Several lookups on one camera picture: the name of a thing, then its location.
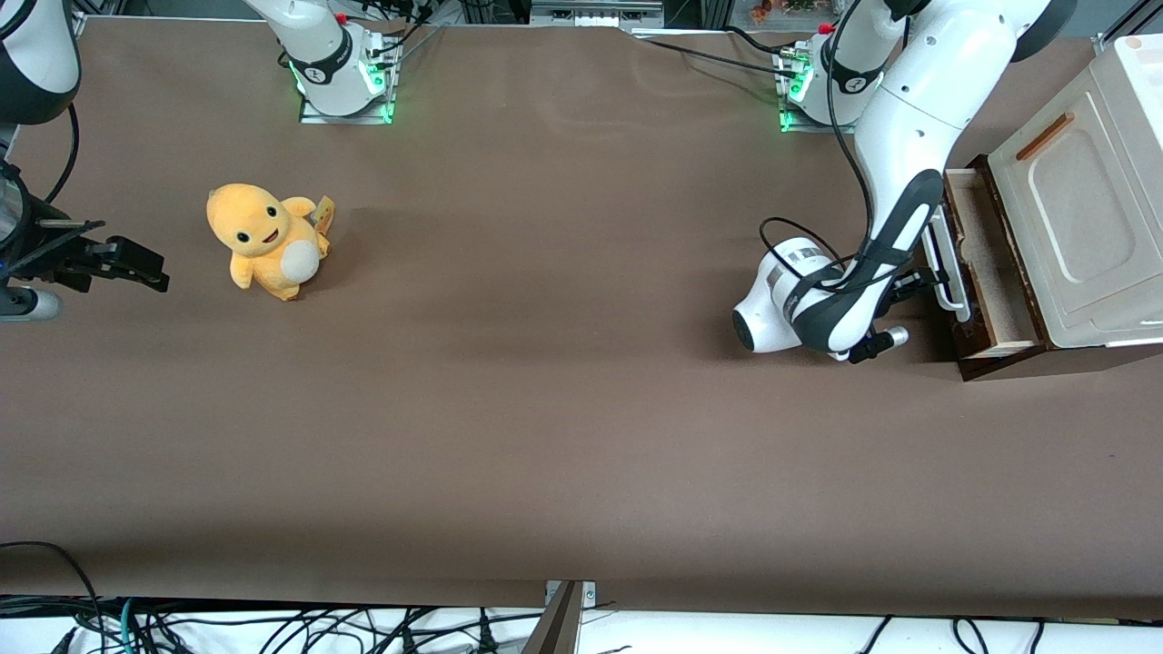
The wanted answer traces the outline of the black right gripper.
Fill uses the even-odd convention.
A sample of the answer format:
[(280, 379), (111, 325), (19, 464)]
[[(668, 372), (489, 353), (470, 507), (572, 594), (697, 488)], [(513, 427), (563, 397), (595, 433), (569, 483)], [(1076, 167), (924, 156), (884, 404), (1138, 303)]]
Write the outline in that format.
[[(87, 292), (91, 278), (70, 266), (83, 256), (83, 235), (104, 227), (104, 220), (76, 221), (53, 207), (3, 207), (3, 285), (40, 279)], [(91, 276), (137, 282), (154, 292), (169, 290), (164, 257), (123, 236), (88, 242), (86, 269)]]

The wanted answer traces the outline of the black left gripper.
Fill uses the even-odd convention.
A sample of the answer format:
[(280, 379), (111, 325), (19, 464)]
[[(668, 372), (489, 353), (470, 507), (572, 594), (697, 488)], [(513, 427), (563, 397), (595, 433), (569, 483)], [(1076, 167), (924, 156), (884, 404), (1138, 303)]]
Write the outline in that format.
[(880, 299), (876, 318), (884, 318), (889, 314), (890, 307), (897, 305), (897, 303), (907, 301), (909, 296), (941, 286), (942, 284), (943, 272), (934, 272), (934, 270), (909, 270), (908, 272), (898, 273), (890, 283), (889, 289), (886, 289), (885, 296)]

